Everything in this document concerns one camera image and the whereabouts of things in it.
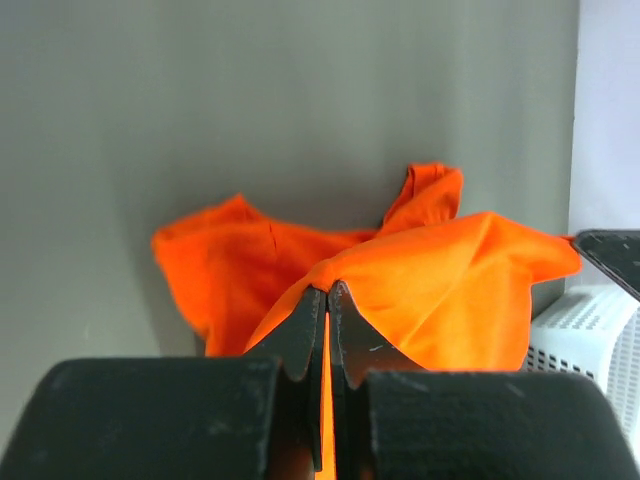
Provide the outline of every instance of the towel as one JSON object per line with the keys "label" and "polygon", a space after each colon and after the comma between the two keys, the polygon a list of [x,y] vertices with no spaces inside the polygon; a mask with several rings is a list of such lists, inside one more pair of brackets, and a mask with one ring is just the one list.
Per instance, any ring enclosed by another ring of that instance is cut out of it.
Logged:
{"label": "towel", "polygon": [[[152,248],[207,355],[242,354],[309,285],[328,291],[342,280],[361,315],[422,367],[515,371],[531,286],[577,273],[580,257],[569,239],[496,213],[456,218],[462,186],[459,169],[411,165],[382,226],[347,232],[280,222],[237,195],[161,228]],[[316,478],[329,479],[330,395],[324,405],[326,468]]]}

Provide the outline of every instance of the white plastic basket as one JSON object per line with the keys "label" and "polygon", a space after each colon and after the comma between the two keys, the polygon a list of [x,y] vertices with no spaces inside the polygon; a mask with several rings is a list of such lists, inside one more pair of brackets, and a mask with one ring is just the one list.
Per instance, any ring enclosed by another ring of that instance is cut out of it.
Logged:
{"label": "white plastic basket", "polygon": [[607,396],[640,459],[638,302],[616,285],[576,286],[531,326],[526,370],[571,372]]}

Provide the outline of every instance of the cloth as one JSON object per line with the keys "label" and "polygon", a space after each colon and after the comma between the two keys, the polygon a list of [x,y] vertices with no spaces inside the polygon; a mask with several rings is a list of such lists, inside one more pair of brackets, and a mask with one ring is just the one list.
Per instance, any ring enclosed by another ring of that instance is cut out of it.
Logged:
{"label": "cloth", "polygon": [[[495,213],[456,219],[462,185],[458,169],[411,165],[381,228],[350,232],[279,222],[238,195],[160,229],[152,246],[207,355],[242,354],[307,286],[342,280],[362,316],[424,368],[518,370],[531,286],[577,273],[580,257],[566,238]],[[323,458],[317,478],[333,478],[331,452]]]}

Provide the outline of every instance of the gray surface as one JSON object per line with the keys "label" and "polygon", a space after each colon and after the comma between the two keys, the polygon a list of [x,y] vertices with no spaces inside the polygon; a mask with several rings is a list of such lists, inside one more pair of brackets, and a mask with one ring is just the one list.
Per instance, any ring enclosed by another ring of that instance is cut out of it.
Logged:
{"label": "gray surface", "polygon": [[0,2],[0,438],[61,358],[194,352],[149,238],[236,191],[373,225],[443,159],[464,212],[565,231],[577,5]]}

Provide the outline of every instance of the laundry basket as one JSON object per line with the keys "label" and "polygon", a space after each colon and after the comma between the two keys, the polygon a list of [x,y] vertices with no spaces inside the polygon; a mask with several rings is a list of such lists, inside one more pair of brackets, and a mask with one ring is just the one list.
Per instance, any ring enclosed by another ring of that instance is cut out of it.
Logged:
{"label": "laundry basket", "polygon": [[531,326],[524,368],[584,375],[605,393],[640,459],[638,302],[616,285],[576,286]]}

